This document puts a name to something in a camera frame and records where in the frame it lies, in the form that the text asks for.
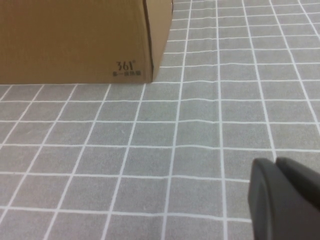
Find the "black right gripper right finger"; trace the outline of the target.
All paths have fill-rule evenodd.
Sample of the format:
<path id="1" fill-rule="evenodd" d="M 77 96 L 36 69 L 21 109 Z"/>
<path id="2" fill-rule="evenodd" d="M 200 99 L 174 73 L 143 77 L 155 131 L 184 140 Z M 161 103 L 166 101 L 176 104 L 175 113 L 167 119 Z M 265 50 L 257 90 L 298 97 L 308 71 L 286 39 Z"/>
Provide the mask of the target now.
<path id="1" fill-rule="evenodd" d="M 320 210 L 320 174 L 288 157 L 277 157 L 276 166 L 296 191 Z"/>

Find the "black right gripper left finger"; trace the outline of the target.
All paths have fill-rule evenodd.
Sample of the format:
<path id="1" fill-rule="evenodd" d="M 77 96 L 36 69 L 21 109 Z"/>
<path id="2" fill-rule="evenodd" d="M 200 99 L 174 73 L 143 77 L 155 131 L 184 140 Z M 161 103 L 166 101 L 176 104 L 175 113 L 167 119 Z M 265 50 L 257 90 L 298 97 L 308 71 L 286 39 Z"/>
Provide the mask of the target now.
<path id="1" fill-rule="evenodd" d="M 256 240 L 318 240 L 320 211 L 267 158 L 252 162 L 248 205 Z"/>

